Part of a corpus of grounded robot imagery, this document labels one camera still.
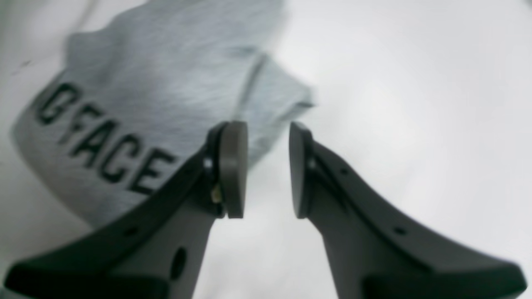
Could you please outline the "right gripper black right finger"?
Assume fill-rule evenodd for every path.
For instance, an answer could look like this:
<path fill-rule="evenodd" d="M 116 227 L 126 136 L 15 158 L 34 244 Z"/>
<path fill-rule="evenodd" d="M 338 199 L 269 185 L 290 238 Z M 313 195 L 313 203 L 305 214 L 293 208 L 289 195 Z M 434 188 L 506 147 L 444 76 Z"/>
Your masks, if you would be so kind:
<path fill-rule="evenodd" d="M 516 299 L 519 265 L 411 219 L 300 122 L 289 133 L 295 216 L 319 231 L 340 299 Z"/>

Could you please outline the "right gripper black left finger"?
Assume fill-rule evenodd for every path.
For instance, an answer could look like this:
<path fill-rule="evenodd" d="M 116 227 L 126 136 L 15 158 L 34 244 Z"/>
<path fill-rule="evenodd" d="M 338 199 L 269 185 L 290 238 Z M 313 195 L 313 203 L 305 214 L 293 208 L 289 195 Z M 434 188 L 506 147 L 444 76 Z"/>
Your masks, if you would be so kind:
<path fill-rule="evenodd" d="M 213 127 L 144 203 L 56 250 L 17 261 L 5 299 L 191 299 L 215 220 L 244 216 L 245 122 Z"/>

